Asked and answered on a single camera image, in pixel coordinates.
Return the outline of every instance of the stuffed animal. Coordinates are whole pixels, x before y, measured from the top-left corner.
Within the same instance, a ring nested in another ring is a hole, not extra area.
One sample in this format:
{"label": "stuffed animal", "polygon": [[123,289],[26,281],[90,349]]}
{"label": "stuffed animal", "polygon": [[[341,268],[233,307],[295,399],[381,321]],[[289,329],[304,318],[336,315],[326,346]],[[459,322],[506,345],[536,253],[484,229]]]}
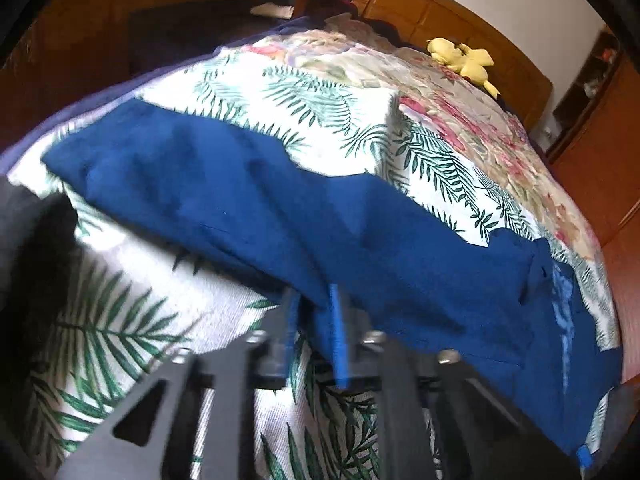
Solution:
{"label": "stuffed animal", "polygon": [[464,43],[456,46],[452,41],[435,38],[427,44],[427,51],[438,63],[469,79],[474,85],[483,87],[494,99],[500,94],[489,83],[484,67],[493,66],[494,60],[484,48],[472,49]]}

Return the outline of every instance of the wooden headboard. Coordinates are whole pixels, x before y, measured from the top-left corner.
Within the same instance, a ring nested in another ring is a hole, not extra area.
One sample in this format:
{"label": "wooden headboard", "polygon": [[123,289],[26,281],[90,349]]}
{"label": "wooden headboard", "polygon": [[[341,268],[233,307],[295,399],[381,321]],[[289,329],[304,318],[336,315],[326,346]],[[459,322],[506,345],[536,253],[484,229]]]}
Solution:
{"label": "wooden headboard", "polygon": [[511,41],[454,0],[353,0],[363,18],[396,26],[403,41],[425,48],[443,37],[471,48],[485,48],[495,66],[489,81],[522,119],[527,131],[538,122],[551,95],[551,81]]}

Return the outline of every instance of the leaf print fabric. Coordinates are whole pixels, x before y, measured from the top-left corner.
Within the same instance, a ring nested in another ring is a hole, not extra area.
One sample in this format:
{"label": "leaf print fabric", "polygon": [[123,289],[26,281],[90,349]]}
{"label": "leaf print fabric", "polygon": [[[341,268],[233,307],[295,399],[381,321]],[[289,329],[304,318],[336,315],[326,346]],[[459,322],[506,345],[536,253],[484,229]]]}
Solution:
{"label": "leaf print fabric", "polygon": [[[130,232],[41,164],[50,145],[129,98],[276,137],[295,163],[311,171],[375,174],[469,243],[486,245],[498,227],[547,238],[553,257],[574,268],[599,347],[620,344],[597,242],[526,143],[520,123],[462,78],[419,52],[395,49],[362,23],[342,16],[328,20],[327,29],[223,49],[153,80],[60,124],[10,173],[12,182],[41,197],[67,193],[79,213],[66,310],[28,385],[26,447],[49,476],[134,382],[177,346],[198,353],[223,347],[258,328],[265,311],[276,308],[197,254]],[[329,371],[299,336],[287,388],[256,392],[261,477],[379,477],[373,396],[326,386],[321,379]],[[213,398],[207,392],[206,405]],[[594,414],[587,439],[592,451],[606,407],[604,398]],[[430,425],[428,412],[425,421]],[[433,432],[431,438],[438,465]],[[193,478],[203,442],[201,427]]]}

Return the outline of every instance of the blue garment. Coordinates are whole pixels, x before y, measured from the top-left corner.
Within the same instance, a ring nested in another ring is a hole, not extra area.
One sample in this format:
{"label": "blue garment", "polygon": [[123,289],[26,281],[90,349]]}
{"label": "blue garment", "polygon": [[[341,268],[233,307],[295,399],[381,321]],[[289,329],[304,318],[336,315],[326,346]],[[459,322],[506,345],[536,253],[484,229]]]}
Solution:
{"label": "blue garment", "polygon": [[563,365],[544,239],[497,229],[487,248],[467,244],[375,176],[304,171],[273,137],[137,100],[43,161],[110,216],[207,257],[268,298],[293,286],[305,298],[301,328],[334,363],[333,283],[406,345],[459,350],[567,453],[620,379],[621,353],[598,351],[572,273],[574,358]]}

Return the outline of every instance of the wooden wardrobe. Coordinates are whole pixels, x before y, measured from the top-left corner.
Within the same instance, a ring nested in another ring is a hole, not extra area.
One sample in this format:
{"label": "wooden wardrobe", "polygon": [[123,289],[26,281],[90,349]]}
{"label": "wooden wardrobe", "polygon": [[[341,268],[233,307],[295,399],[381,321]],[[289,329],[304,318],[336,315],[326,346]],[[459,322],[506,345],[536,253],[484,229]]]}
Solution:
{"label": "wooden wardrobe", "polygon": [[640,374],[640,74],[626,57],[552,167],[600,240],[629,380]]}

